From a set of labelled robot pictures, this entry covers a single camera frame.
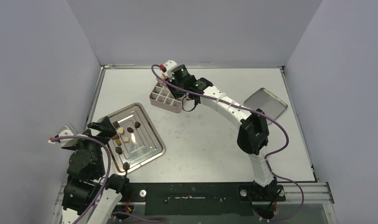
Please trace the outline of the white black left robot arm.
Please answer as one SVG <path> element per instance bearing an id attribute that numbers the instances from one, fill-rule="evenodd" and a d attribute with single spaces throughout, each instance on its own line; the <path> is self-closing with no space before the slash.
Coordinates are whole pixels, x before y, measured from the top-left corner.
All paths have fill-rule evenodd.
<path id="1" fill-rule="evenodd" d="M 104 117 L 89 123 L 83 133 L 66 125 L 49 140 L 73 152 L 63 189 L 63 224 L 106 224 L 117 204 L 131 197 L 129 179 L 111 173 L 107 143 L 115 135 L 116 126 Z"/>

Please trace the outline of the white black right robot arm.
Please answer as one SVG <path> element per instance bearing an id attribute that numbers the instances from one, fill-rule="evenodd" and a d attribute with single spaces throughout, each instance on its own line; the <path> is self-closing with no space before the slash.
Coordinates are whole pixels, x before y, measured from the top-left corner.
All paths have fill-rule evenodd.
<path id="1" fill-rule="evenodd" d="M 266 118 L 260 115 L 262 110 L 257 109 L 252 113 L 241 109 L 239 103 L 226 96 L 212 82 L 191 75 L 184 64 L 178 65 L 171 61 L 163 66 L 168 82 L 174 85 L 169 87 L 174 98 L 187 96 L 196 104 L 215 110 L 238 129 L 237 145 L 251 160 L 254 181 L 257 183 L 256 196 L 262 200 L 272 196 L 274 189 L 271 182 L 274 176 L 266 164 L 262 150 L 268 144 L 269 130 Z"/>

